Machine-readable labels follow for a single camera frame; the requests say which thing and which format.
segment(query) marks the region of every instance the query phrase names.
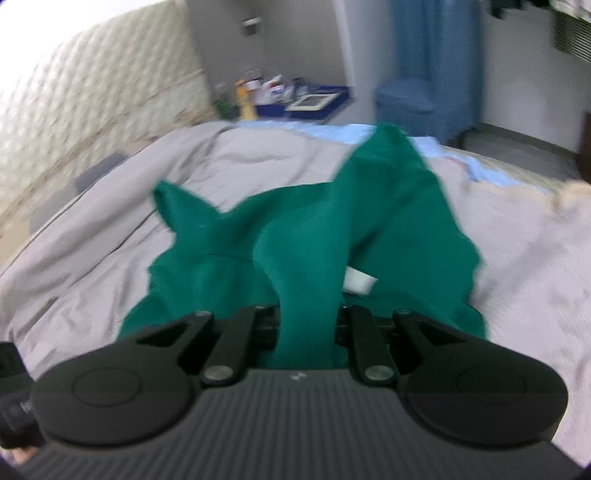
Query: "green cloth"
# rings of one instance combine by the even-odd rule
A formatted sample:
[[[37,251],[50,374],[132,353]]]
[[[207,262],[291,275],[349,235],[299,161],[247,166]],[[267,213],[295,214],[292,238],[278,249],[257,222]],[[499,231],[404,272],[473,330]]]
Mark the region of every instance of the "green cloth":
[[[392,125],[376,132],[330,183],[284,187],[218,212],[161,182],[154,200],[176,233],[150,266],[150,289],[120,336],[196,310],[227,318],[252,304],[281,306],[273,368],[333,368],[343,302],[390,316],[411,309],[484,337],[467,305],[478,253],[457,228],[436,176]],[[366,297],[343,294],[347,265],[378,281]]]

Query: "white tag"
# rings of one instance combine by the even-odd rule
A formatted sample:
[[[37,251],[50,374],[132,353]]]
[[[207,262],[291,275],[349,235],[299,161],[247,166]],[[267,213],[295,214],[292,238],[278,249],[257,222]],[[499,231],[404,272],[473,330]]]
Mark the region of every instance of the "white tag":
[[[353,295],[368,295],[377,280],[377,278],[373,278],[367,273],[347,267],[343,291]]]

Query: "beige quilted padding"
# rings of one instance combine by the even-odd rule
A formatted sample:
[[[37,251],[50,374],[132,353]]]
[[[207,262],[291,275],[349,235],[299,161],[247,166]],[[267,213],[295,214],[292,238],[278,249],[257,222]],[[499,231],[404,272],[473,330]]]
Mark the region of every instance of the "beige quilted padding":
[[[129,143],[211,116],[174,1],[92,27],[0,91],[0,232]]]

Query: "metal screw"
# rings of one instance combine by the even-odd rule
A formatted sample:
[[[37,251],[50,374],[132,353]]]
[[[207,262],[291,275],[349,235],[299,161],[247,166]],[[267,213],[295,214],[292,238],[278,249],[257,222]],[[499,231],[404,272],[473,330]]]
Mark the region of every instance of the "metal screw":
[[[227,380],[234,374],[234,370],[232,370],[227,365],[214,365],[212,367],[207,367],[203,375],[208,380],[213,382],[221,382],[223,380]]]
[[[390,380],[394,376],[394,370],[387,365],[372,365],[365,370],[365,376],[376,382]]]

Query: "gray floor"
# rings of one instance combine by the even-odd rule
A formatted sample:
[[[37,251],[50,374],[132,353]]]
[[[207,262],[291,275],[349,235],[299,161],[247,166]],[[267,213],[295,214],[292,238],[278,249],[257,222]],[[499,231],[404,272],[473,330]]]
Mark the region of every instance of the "gray floor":
[[[581,178],[572,156],[542,150],[493,133],[467,134],[464,150],[496,158],[512,165],[560,180]]]

